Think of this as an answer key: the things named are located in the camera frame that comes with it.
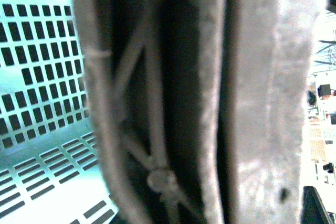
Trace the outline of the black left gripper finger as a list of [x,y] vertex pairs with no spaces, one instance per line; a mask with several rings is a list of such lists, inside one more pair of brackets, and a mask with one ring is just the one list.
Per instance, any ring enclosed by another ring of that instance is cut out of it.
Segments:
[[227,0],[230,223],[298,223],[303,101],[327,0]]

